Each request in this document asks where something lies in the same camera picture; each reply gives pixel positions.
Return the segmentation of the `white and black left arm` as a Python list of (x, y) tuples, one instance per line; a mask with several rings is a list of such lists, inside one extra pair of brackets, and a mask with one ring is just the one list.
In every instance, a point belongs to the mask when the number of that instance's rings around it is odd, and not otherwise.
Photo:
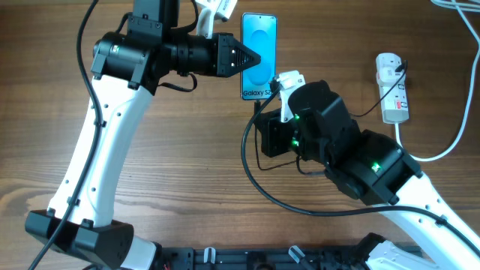
[(136, 1), (115, 31), (93, 49), (82, 78), (90, 101), (73, 157), (47, 208), (28, 213), (25, 230), (90, 269), (168, 269), (160, 244), (114, 219), (119, 176), (131, 140), (164, 77), (231, 77), (260, 56), (230, 33), (216, 33), (234, 1), (195, 1), (194, 20), (179, 26), (178, 1)]

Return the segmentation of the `smartphone with cyan screen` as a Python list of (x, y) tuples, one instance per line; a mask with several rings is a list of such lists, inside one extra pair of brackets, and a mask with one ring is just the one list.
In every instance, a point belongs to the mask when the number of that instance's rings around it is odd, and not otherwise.
[(260, 56), (260, 63), (241, 74), (241, 98), (244, 101), (270, 97), (269, 83), (276, 74), (278, 18), (273, 14), (244, 13), (241, 41)]

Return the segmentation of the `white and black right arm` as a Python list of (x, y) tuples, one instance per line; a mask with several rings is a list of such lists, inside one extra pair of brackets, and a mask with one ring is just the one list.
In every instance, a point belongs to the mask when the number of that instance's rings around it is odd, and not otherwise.
[(442, 269), (478, 269), (479, 237), (446, 204), (420, 164), (389, 136), (360, 130), (326, 81), (275, 79), (279, 109), (258, 107), (253, 123), (262, 153), (294, 152), (323, 165), (337, 189), (364, 203), (343, 216), (379, 212), (400, 227)]

